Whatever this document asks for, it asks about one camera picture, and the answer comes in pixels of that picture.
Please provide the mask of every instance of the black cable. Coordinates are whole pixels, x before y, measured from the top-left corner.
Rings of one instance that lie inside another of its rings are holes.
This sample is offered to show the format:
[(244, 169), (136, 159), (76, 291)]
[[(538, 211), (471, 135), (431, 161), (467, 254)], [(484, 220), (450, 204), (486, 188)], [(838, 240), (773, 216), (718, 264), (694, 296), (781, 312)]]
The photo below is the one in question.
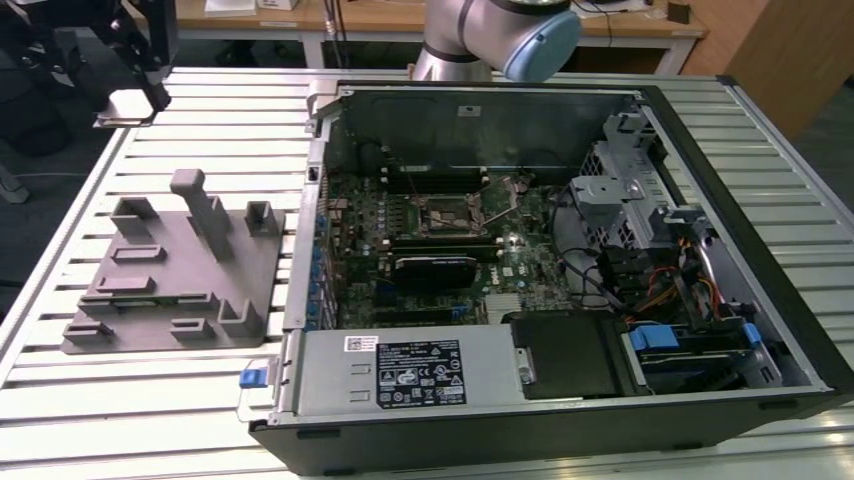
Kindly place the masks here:
[(332, 22), (332, 52), (335, 53), (335, 61), (338, 68), (344, 68), (344, 61), (342, 60), (342, 52), (338, 44), (338, 27), (336, 27), (336, 14), (335, 14), (335, 2), (334, 0), (323, 0), (323, 7), (326, 9), (326, 20)]
[(344, 26), (344, 13), (342, 10), (342, 0), (335, 0), (335, 11), (336, 11), (336, 20), (338, 20), (338, 28), (336, 31), (342, 32), (342, 50), (344, 57), (344, 68), (350, 68), (350, 44), (347, 43), (347, 27)]
[[(563, 190), (561, 191), (561, 193), (558, 194), (558, 198), (555, 198), (555, 206), (551, 210), (551, 219), (550, 219), (550, 225), (551, 225), (551, 246), (555, 249), (555, 252), (558, 252), (558, 242), (555, 240), (555, 219), (558, 217), (558, 207), (561, 206), (561, 202), (563, 200), (563, 197), (566, 196), (567, 192), (570, 191), (570, 188), (573, 187), (571, 183), (567, 183), (566, 187), (563, 188)], [(626, 304), (619, 300), (619, 298), (617, 298), (617, 296), (614, 296), (614, 294), (611, 293), (611, 291), (605, 288), (602, 286), (602, 284), (590, 277), (590, 275), (587, 275), (575, 265), (573, 265), (571, 262), (569, 262), (565, 258), (565, 255), (573, 251), (573, 249), (565, 250), (561, 252), (561, 261), (563, 262), (563, 265), (566, 265), (566, 267), (573, 270), (573, 273), (575, 273), (575, 275), (578, 275), (579, 277), (582, 277), (582, 279), (586, 279), (587, 282), (590, 282), (590, 284), (597, 288), (597, 290), (599, 290), (599, 293), (602, 293), (602, 296), (605, 297), (605, 299), (609, 301), (609, 303), (611, 304), (611, 306), (614, 307), (615, 310), (618, 311), (627, 311), (629, 307), (626, 306)]]
[(573, 3), (575, 4), (575, 6), (578, 7), (578, 9), (582, 12), (587, 12), (587, 13), (601, 13), (605, 15), (605, 23), (609, 26), (609, 47), (611, 48), (611, 45), (614, 45), (614, 30), (611, 29), (611, 14), (613, 13), (626, 13), (629, 12), (629, 10), (623, 9), (623, 10), (602, 10), (602, 8), (599, 7), (599, 5), (597, 5), (595, 3), (590, 3), (590, 5), (593, 5), (593, 8), (595, 8), (595, 10), (589, 10), (585, 7), (582, 7), (582, 5), (578, 3), (578, 0), (573, 0)]

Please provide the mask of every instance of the warning label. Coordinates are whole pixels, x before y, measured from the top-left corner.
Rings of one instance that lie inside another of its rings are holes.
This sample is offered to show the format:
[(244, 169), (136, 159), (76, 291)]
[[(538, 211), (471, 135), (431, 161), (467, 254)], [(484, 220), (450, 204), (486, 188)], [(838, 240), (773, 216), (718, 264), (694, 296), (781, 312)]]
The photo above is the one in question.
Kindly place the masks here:
[(464, 403), (458, 340), (376, 345), (376, 404), (382, 408)]

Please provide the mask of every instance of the slotted metal surface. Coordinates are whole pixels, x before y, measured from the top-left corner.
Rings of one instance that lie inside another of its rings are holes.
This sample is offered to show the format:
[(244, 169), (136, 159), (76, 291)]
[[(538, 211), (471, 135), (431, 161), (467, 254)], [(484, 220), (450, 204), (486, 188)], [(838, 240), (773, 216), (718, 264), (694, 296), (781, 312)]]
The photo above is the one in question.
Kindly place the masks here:
[[(278, 352), (292, 233), (308, 153), (308, 82), (334, 72), (176, 69), (175, 101), (155, 126), (118, 132), (7, 318), (0, 363), (0, 468), (20, 478), (287, 479), (235, 414), (238, 373)], [(400, 80), (398, 72), (358, 78)], [(555, 82), (658, 84), (837, 345), (854, 359), (854, 229), (803, 161), (759, 127), (753, 107), (707, 78), (573, 75)], [(67, 356), (59, 351), (114, 226), (123, 194), (184, 209), (176, 168), (203, 168), (226, 208), (268, 200), (288, 210), (268, 342), (259, 348)], [(678, 185), (691, 198), (687, 180)], [(266, 392), (250, 395), (262, 411)], [(854, 411), (779, 422), (714, 448), (399, 472), (378, 478), (847, 478)]]

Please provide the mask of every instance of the motherboard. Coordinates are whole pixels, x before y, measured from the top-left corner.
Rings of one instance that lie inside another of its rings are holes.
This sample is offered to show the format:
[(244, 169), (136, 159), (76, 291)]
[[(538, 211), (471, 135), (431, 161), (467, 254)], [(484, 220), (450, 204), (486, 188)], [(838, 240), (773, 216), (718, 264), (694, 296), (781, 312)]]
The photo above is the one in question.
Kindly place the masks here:
[(549, 231), (562, 187), (525, 174), (328, 179), (340, 329), (499, 323), (571, 308)]

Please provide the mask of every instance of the green circuit board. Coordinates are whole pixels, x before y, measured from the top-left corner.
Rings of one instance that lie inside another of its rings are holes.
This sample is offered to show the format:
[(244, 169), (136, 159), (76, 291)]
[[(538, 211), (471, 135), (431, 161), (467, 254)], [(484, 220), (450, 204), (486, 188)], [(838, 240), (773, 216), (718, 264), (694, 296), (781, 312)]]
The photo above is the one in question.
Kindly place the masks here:
[[(472, 198), (392, 195), (375, 179), (347, 175), (331, 179), (338, 328), (395, 326), (376, 323), (378, 312), (448, 309), (455, 324), (486, 324), (483, 300), (491, 294), (518, 294), (523, 310), (570, 308), (566, 277), (545, 228), (553, 205), (547, 196), (555, 187), (531, 187), (510, 198), (515, 178), (495, 175), (490, 180), (484, 194)], [(436, 234), (487, 238), (500, 248), (498, 261), (478, 263), (475, 280), (464, 289), (400, 294), (390, 279), (390, 239)]]

